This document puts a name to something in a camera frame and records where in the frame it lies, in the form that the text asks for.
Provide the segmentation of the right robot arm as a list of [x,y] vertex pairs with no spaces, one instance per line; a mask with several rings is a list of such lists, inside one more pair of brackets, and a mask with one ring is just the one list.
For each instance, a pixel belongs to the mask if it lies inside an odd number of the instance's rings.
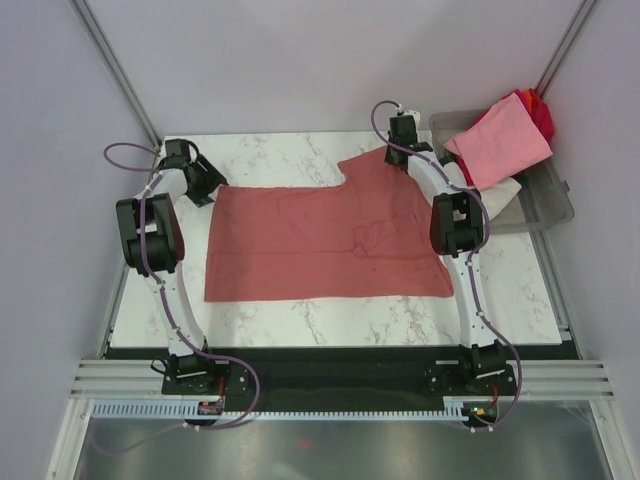
[[450,274],[460,319],[457,377],[465,391],[477,394],[509,373],[505,345],[485,311],[479,250],[487,241],[486,210],[477,191],[452,180],[430,155],[432,147],[418,139],[418,121],[418,112],[396,108],[385,162],[405,171],[431,206],[429,240]]

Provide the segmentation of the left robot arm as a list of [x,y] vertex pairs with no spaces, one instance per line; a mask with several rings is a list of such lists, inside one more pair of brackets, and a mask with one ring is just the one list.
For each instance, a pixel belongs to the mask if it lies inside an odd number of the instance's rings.
[[168,339],[168,356],[154,359],[153,371],[164,378],[162,392],[208,393],[221,374],[206,358],[208,343],[199,327],[184,283],[185,242],[175,212],[188,198],[201,208],[227,183],[190,140],[164,143],[164,157],[145,171],[149,181],[138,195],[116,203],[120,243],[126,264],[143,277],[158,300]]

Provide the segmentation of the salmon red t shirt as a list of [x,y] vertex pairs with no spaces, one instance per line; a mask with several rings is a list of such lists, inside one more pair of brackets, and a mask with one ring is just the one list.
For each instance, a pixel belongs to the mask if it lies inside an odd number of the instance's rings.
[[205,301],[451,297],[450,275],[429,241],[431,207],[384,154],[340,162],[338,186],[221,188]]

